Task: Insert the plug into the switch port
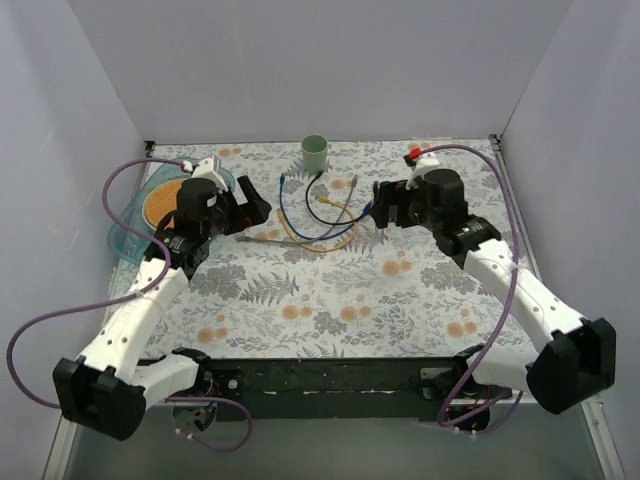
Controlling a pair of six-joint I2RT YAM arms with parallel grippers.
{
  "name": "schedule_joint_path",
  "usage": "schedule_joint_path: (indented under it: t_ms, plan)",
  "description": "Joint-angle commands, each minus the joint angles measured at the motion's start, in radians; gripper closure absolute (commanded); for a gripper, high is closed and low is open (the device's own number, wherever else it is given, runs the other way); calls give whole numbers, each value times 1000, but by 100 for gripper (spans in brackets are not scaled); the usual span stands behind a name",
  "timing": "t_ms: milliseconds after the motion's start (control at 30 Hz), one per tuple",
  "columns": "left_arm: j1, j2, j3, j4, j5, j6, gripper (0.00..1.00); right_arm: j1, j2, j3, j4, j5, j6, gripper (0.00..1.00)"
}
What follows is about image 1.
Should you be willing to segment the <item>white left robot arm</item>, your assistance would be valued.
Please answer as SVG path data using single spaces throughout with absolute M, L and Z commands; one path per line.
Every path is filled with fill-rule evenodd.
M 63 416 L 117 440 L 129 438 L 145 412 L 175 394 L 205 398 L 213 377 L 208 356 L 179 348 L 146 366 L 139 363 L 165 311 L 208 258 L 211 241 L 268 220 L 270 204 L 241 176 L 246 200 L 208 178 L 189 178 L 176 207 L 158 223 L 123 303 L 74 360 L 61 359 L 53 381 Z

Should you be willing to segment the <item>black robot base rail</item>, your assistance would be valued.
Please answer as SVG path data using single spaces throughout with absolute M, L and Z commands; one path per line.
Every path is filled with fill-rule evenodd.
M 404 418 L 435 421 L 449 392 L 476 353 L 452 357 L 213 359 L 178 348 L 196 362 L 188 397 L 204 396 L 214 411 L 196 424 L 255 420 Z

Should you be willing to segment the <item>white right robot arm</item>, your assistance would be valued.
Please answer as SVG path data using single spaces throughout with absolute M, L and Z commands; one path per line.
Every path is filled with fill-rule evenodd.
M 452 392 L 471 398 L 488 385 L 519 390 L 559 414 L 613 386 L 614 327 L 603 318 L 587 319 L 518 266 L 500 232 L 470 213 L 455 171 L 433 169 L 375 183 L 370 215 L 379 228 L 430 231 L 439 250 L 503 304 L 535 348 L 533 357 L 518 358 L 486 342 L 458 354 Z

